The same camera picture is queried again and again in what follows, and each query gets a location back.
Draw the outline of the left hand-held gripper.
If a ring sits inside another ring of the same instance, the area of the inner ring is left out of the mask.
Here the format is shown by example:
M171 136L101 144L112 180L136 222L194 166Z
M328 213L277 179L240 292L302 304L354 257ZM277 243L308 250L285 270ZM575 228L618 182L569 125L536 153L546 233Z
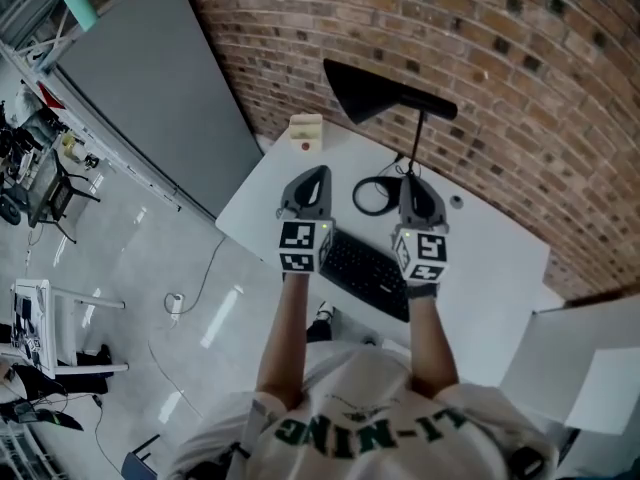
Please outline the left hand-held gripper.
M281 222L278 257L284 273L319 273L333 242L331 170L311 168L289 182L276 216Z

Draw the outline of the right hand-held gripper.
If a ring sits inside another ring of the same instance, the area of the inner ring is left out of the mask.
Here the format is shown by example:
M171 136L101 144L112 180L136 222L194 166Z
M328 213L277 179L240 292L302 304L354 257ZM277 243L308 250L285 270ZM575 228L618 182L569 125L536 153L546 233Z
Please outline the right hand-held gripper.
M448 269L449 225L443 199L422 178L407 174L401 183L400 222L392 251L407 284L438 284Z

